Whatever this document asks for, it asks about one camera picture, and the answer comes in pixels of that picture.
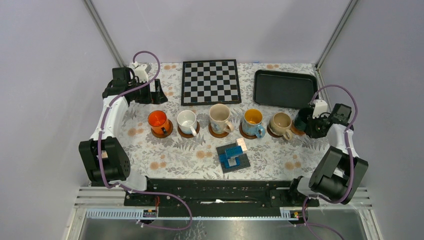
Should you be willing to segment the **dark green mug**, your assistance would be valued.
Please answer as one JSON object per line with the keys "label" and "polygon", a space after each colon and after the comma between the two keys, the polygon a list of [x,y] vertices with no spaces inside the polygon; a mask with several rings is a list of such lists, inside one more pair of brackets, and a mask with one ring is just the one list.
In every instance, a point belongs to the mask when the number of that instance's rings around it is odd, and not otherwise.
{"label": "dark green mug", "polygon": [[308,118],[312,116],[314,109],[312,107],[305,107],[299,110],[293,121],[293,126],[300,132],[306,132],[308,127]]}

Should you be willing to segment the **light orange coaster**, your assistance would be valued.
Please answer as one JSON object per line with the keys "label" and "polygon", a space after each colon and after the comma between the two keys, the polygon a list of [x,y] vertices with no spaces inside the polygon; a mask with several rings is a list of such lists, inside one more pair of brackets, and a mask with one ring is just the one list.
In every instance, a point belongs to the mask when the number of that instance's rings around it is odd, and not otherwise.
{"label": "light orange coaster", "polygon": [[291,130],[291,131],[293,132],[293,134],[295,134],[295,135],[298,135],[298,136],[303,136],[303,135],[305,135],[305,132],[304,132],[304,131],[301,131],[301,130],[299,130],[299,129],[295,128],[295,127],[292,127],[290,130]]}

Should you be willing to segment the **beige round mug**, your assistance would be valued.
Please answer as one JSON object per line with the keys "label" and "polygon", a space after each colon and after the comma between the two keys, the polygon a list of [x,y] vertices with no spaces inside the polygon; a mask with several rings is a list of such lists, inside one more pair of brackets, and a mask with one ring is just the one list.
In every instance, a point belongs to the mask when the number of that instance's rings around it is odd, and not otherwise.
{"label": "beige round mug", "polygon": [[268,123],[268,128],[272,134],[278,137],[284,137],[287,141],[291,141],[293,139],[291,126],[291,117],[284,112],[274,114]]}

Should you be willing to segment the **dark walnut coaster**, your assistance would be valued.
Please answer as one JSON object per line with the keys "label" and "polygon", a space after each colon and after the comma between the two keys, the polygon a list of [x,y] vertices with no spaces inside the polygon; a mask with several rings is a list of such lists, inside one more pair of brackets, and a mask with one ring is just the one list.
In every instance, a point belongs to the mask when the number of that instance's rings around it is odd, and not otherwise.
{"label": "dark walnut coaster", "polygon": [[269,125],[267,126],[266,130],[267,130],[267,133],[268,133],[271,137],[273,137],[273,138],[281,138],[281,137],[283,137],[282,135],[274,134],[274,133],[271,131],[270,126],[269,126]]}

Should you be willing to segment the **orange mug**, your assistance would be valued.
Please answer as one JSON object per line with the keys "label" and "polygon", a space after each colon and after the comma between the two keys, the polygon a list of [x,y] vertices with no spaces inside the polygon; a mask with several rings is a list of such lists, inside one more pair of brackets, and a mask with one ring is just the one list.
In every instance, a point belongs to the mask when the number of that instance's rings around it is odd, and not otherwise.
{"label": "orange mug", "polygon": [[161,128],[169,129],[168,117],[161,110],[152,111],[148,116],[148,124],[156,133],[161,133]]}

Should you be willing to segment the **black cup tray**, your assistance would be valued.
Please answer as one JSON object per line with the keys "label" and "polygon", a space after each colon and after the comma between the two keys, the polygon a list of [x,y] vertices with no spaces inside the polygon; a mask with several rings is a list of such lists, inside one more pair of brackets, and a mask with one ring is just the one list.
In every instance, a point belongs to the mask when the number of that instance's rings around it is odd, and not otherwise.
{"label": "black cup tray", "polygon": [[311,74],[257,70],[254,74],[253,101],[259,105],[281,108],[307,108],[318,90]]}

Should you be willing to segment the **blue mug yellow inside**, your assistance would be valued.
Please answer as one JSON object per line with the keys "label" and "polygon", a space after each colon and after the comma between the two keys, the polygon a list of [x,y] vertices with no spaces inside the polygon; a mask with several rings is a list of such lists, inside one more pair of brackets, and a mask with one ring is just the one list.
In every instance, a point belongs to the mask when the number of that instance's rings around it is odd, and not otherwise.
{"label": "blue mug yellow inside", "polygon": [[266,130],[262,125],[263,115],[257,109],[248,109],[241,121],[242,130],[249,136],[256,135],[257,138],[263,138]]}

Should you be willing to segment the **brown wooden ringed coaster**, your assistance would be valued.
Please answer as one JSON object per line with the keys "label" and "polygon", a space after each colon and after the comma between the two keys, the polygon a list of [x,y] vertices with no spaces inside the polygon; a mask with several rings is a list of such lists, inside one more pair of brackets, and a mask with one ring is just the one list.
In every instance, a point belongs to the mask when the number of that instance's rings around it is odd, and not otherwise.
{"label": "brown wooden ringed coaster", "polygon": [[225,138],[226,136],[229,135],[229,133],[226,132],[226,131],[224,131],[223,133],[220,133],[220,134],[215,133],[212,129],[211,123],[208,124],[208,131],[214,138]]}
{"label": "brown wooden ringed coaster", "polygon": [[198,135],[198,133],[200,132],[200,129],[201,129],[200,128],[200,123],[198,121],[196,122],[196,129],[194,130],[195,131],[195,135],[193,135],[192,133],[190,133],[190,134],[185,133],[185,132],[183,132],[181,130],[180,126],[177,127],[178,133],[181,135],[181,137],[186,138],[186,139],[190,139],[190,138],[196,137]]}
{"label": "brown wooden ringed coaster", "polygon": [[151,130],[151,133],[154,137],[159,138],[159,139],[163,139],[163,138],[170,136],[171,133],[174,130],[174,125],[173,125],[171,120],[168,120],[168,126],[169,126],[168,129],[166,129],[165,127],[162,127],[161,133],[155,132],[153,128],[151,128],[150,130]]}
{"label": "brown wooden ringed coaster", "polygon": [[253,140],[253,139],[258,138],[256,135],[247,135],[242,129],[242,124],[239,125],[238,129],[239,129],[239,132],[242,135],[242,137],[245,138],[245,139]]}

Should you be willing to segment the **white mug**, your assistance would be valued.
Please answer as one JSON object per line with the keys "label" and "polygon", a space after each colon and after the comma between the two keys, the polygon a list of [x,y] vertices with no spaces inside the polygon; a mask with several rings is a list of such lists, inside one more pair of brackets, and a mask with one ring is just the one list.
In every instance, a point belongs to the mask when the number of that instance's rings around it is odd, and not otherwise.
{"label": "white mug", "polygon": [[177,123],[181,130],[186,133],[195,135],[197,126],[197,117],[191,110],[183,110],[177,115]]}

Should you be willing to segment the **black white chessboard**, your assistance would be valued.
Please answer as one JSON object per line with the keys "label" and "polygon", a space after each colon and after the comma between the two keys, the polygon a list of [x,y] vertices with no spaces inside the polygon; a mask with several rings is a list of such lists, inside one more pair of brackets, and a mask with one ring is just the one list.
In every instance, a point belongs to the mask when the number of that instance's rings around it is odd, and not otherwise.
{"label": "black white chessboard", "polygon": [[182,106],[242,102],[236,59],[184,61],[181,80]]}

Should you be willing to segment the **cream tall mug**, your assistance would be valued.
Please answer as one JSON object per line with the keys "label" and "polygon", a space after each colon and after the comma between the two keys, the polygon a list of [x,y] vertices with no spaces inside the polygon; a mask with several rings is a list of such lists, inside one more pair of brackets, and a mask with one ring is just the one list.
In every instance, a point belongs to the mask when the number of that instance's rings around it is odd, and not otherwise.
{"label": "cream tall mug", "polygon": [[230,122],[231,111],[228,106],[218,103],[209,109],[211,130],[216,135],[231,133],[235,127]]}

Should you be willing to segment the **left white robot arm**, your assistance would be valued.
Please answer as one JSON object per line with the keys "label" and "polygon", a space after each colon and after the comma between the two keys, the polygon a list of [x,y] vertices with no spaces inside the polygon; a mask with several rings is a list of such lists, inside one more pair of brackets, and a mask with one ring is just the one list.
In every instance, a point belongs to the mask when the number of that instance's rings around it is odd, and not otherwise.
{"label": "left white robot arm", "polygon": [[144,206],[152,204],[155,192],[148,178],[131,172],[131,163],[117,136],[130,103],[159,105],[167,102],[160,79],[143,81],[130,67],[112,69],[112,80],[102,93],[103,108],[91,137],[79,143],[78,151],[91,183],[96,187],[121,187],[136,193]]}

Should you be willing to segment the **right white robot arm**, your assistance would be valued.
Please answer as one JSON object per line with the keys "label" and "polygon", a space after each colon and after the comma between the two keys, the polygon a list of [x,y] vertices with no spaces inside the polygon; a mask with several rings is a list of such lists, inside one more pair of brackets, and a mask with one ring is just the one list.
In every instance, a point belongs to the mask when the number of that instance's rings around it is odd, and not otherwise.
{"label": "right white robot arm", "polygon": [[353,126],[349,124],[351,107],[337,103],[331,112],[316,111],[315,106],[302,108],[294,119],[294,127],[311,139],[326,137],[329,149],[311,177],[292,180],[287,201],[300,206],[308,195],[319,195],[336,204],[348,204],[359,187],[369,164],[356,153],[352,141]]}

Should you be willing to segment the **floral tablecloth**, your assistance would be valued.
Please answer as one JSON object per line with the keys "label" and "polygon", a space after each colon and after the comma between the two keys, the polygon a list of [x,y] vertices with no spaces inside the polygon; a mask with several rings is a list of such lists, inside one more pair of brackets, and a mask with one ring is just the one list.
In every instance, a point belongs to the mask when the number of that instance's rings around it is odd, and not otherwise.
{"label": "floral tablecloth", "polygon": [[311,139],[295,135],[292,140],[265,135],[247,139],[247,156],[250,166],[224,173],[219,162],[217,148],[233,144],[241,137],[239,125],[244,113],[257,109],[263,115],[263,125],[279,112],[294,118],[296,109],[259,105],[253,101],[254,75],[258,70],[313,74],[309,63],[239,63],[237,65],[241,103],[229,106],[230,121],[234,131],[224,138],[213,137],[208,130],[208,105],[189,106],[200,125],[197,136],[181,137],[176,129],[165,138],[154,137],[148,124],[152,111],[165,112],[171,122],[177,124],[177,115],[186,109],[181,105],[182,63],[152,64],[150,74],[158,74],[168,101],[160,105],[131,103],[125,112],[117,139],[126,152],[132,173],[150,178],[168,179],[230,179],[230,180],[292,180],[308,177],[329,148],[326,138]]}

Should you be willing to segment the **lego brick model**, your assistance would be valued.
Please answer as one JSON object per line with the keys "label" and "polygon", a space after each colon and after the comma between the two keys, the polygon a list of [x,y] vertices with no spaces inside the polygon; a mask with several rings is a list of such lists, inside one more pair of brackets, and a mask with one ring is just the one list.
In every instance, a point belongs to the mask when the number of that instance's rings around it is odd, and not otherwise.
{"label": "lego brick model", "polygon": [[248,148],[244,138],[237,138],[235,143],[216,147],[222,172],[227,174],[249,168],[251,163],[247,151]]}

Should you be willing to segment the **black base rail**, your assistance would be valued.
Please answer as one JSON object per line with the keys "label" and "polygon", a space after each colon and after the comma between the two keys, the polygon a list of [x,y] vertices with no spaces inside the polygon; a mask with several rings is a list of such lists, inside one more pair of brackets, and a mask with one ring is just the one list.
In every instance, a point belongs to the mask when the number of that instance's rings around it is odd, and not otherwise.
{"label": "black base rail", "polygon": [[159,179],[147,181],[149,192],[181,198],[193,217],[279,217],[282,207],[301,209],[305,195],[289,180]]}

